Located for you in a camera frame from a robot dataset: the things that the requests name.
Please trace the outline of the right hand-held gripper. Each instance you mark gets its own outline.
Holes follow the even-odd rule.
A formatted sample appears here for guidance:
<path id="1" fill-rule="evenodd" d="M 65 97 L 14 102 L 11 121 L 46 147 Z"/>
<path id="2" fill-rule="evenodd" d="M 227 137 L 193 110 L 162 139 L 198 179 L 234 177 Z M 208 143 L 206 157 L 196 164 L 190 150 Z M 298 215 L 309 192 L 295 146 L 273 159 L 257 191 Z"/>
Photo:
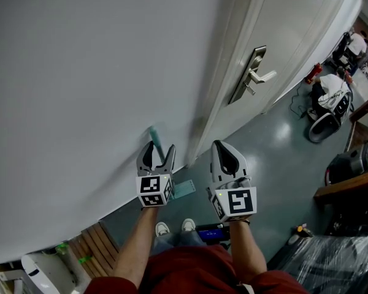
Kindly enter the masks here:
<path id="1" fill-rule="evenodd" d="M 219 188 L 207 188 L 220 222 L 244 221 L 257 213 L 257 188 L 251 185 L 250 177 L 244 177 L 248 175 L 247 161 L 235 147 L 215 140 L 211 147 L 211 169 L 213 182 L 226 183 Z"/>

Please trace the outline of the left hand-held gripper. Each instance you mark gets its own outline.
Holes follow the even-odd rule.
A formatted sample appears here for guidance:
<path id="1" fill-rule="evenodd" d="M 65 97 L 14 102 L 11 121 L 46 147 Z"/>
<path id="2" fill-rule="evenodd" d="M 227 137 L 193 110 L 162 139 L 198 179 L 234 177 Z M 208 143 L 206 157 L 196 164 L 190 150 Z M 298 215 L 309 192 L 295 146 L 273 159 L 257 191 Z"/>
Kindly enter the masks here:
<path id="1" fill-rule="evenodd" d="M 168 149 L 164 162 L 153 171 L 154 142 L 148 142 L 136 159 L 137 197 L 144 208 L 168 203 L 173 190 L 172 170 L 175 162 L 175 145 Z"/>

